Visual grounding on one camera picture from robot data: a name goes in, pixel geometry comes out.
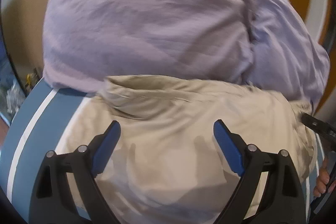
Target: lavender cloth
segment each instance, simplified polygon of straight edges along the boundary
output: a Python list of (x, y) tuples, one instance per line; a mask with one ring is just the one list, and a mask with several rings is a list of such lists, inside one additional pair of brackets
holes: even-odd
[(316, 104), (329, 72), (288, 0), (49, 0), (43, 52), (47, 83), (84, 92), (108, 75), (167, 75)]

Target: finger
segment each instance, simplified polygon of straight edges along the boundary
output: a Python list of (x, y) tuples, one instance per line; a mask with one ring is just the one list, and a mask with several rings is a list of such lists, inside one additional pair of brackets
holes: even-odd
[(326, 185), (321, 180), (317, 180), (316, 188), (321, 194), (326, 192)]
[(317, 179), (321, 180), (325, 185), (329, 183), (330, 176), (325, 168), (320, 169), (319, 176)]
[(335, 186), (336, 186), (336, 181), (334, 181), (330, 187), (328, 188), (328, 193), (331, 193), (334, 189), (335, 189)]
[(325, 168), (325, 169), (327, 168), (328, 161), (329, 161), (328, 157), (325, 157), (323, 162), (322, 162), (322, 168)]
[(321, 196), (321, 193), (319, 192), (319, 190), (316, 187), (314, 188), (313, 195), (317, 198), (319, 198)]

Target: metal screw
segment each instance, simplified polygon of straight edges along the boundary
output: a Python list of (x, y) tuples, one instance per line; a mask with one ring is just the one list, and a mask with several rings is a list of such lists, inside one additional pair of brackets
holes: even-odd
[(78, 148), (78, 152), (85, 152), (87, 150), (87, 146), (86, 145), (81, 145), (79, 148)]
[(247, 146), (247, 149), (250, 150), (251, 152), (257, 151), (257, 147), (254, 144), (249, 144)]
[(281, 155), (283, 155), (284, 157), (287, 157), (289, 154), (288, 154), (288, 151), (287, 150), (285, 150), (285, 149), (283, 149), (283, 150), (281, 150)]
[(47, 158), (51, 158), (55, 154), (54, 151), (50, 150), (46, 153)]

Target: folded fabric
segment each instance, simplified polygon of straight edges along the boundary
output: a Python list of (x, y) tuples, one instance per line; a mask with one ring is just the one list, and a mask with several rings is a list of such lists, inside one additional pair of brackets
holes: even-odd
[(108, 75), (167, 75), (249, 82), (315, 108), (329, 72), (288, 0), (49, 0), (43, 52), (47, 83), (84, 92)]
[(305, 99), (315, 109), (329, 74), (329, 57), (313, 42), (288, 0), (253, 0), (253, 67), (247, 80), (288, 100)]
[(253, 61), (249, 11), (250, 0), (49, 0), (43, 75), (85, 92), (108, 75), (240, 84)]
[[(288, 102), (275, 91), (211, 80), (112, 76), (100, 96), (78, 109), (56, 152), (72, 152), (111, 121), (120, 123), (120, 140), (96, 182), (121, 223), (213, 223), (239, 181), (213, 138), (218, 119), (262, 151), (288, 150), (301, 182), (316, 163), (315, 135), (299, 119), (311, 112), (309, 102)], [(256, 212), (266, 178), (264, 173), (246, 217)], [(69, 181), (84, 208), (73, 177)]]

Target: blue gripper pad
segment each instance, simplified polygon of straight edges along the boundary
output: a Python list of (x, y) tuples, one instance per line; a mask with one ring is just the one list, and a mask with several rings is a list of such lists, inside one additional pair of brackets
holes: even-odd
[(92, 158), (91, 173), (94, 177), (104, 171), (112, 152), (117, 145), (120, 134), (121, 128), (118, 122), (111, 124), (104, 133), (105, 137)]
[(243, 157), (230, 137), (232, 133), (223, 127), (221, 122), (216, 121), (213, 125), (213, 134), (231, 170), (241, 177), (245, 172)]

